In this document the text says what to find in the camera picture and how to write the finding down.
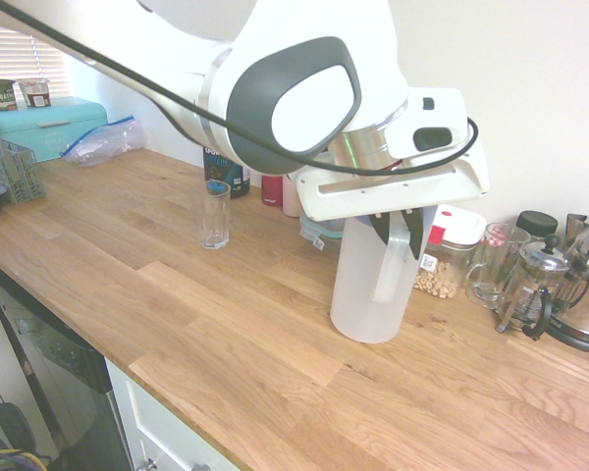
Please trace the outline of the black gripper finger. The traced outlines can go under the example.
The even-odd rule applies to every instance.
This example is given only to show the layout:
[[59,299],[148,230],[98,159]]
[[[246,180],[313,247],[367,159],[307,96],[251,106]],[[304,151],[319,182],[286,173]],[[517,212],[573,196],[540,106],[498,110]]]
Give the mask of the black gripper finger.
[[390,235],[390,213],[375,213],[370,215],[370,222],[376,235],[380,240],[387,244]]
[[415,259],[420,258],[423,233],[424,213],[422,208],[404,211],[404,221],[409,232],[409,247]]

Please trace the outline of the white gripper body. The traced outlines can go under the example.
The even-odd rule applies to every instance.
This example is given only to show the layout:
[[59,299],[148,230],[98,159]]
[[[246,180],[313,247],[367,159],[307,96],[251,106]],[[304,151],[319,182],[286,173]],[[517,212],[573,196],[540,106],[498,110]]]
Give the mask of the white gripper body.
[[306,216],[327,221],[477,199],[490,190],[483,147],[450,164],[378,179],[305,167],[294,181]]

